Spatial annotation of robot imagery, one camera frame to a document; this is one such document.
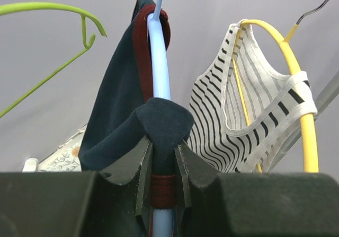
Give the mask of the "blue hanger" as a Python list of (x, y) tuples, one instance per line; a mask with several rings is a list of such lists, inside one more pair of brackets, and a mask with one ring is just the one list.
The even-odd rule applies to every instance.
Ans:
[[(167, 54), (160, 12), (163, 0), (157, 0), (154, 12), (147, 17), (149, 33), (151, 65), (153, 73), (153, 95), (157, 98), (170, 100), (170, 80)], [(153, 212), (153, 236), (173, 236), (174, 220), (172, 209), (155, 209)]]

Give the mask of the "navy tank top red trim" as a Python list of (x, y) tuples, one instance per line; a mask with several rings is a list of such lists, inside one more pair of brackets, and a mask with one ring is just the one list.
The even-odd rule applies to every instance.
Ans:
[(78, 155), (92, 176), (83, 236), (147, 236), (150, 210), (176, 205), (174, 150), (193, 117), (153, 95), (147, 18), (154, 9), (153, 0), (136, 0), (87, 123)]

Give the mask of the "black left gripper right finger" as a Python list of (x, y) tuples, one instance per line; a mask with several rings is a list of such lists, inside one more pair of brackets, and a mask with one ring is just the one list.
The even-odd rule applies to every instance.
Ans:
[(179, 236), (338, 236), (338, 183), (321, 173), (222, 173), (175, 149)]

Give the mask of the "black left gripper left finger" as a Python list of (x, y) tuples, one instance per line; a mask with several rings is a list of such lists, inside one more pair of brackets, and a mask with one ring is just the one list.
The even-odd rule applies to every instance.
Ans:
[(1, 174), (1, 236), (148, 236), (152, 143), (101, 172)]

